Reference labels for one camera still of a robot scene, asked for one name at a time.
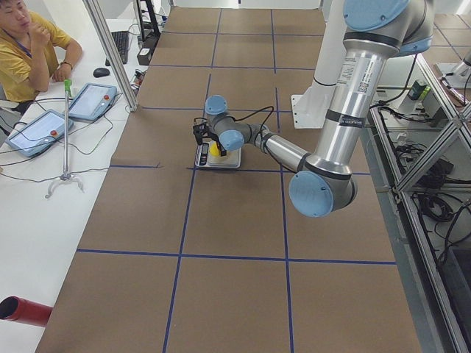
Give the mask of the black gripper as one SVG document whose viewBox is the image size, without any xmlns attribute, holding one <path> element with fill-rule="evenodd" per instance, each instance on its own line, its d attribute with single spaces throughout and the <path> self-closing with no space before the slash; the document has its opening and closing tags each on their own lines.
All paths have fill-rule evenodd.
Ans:
<svg viewBox="0 0 471 353">
<path fill-rule="evenodd" d="M 212 147 L 212 149 L 213 149 L 213 150 L 217 150 L 218 156 L 219 156 L 219 157 L 226 157 L 226 156 L 227 156 L 227 151 L 226 151 L 225 148 L 220 144 L 219 137 L 218 137 L 216 134 L 214 134 L 214 133 L 212 133 L 212 132 L 209 132 L 209 133 L 208 133 L 208 138 L 213 141 L 213 147 Z"/>
</svg>

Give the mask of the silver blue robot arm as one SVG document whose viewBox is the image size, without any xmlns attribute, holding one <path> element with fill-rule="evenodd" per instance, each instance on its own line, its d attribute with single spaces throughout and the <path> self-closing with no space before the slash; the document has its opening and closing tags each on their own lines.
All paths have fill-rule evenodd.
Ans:
<svg viewBox="0 0 471 353">
<path fill-rule="evenodd" d="M 449 76 L 450 84 L 456 88 L 464 88 L 466 81 L 470 77 L 470 51 L 464 56 L 459 64 L 456 64 Z"/>
<path fill-rule="evenodd" d="M 433 37 L 433 1 L 346 1 L 342 15 L 346 57 L 314 153 L 264 124 L 237 122 L 222 96 L 205 102 L 210 136 L 225 150 L 249 143 L 294 171 L 288 194 L 307 217 L 326 216 L 353 202 L 357 187 L 349 162 L 386 61 L 426 51 Z"/>
</svg>

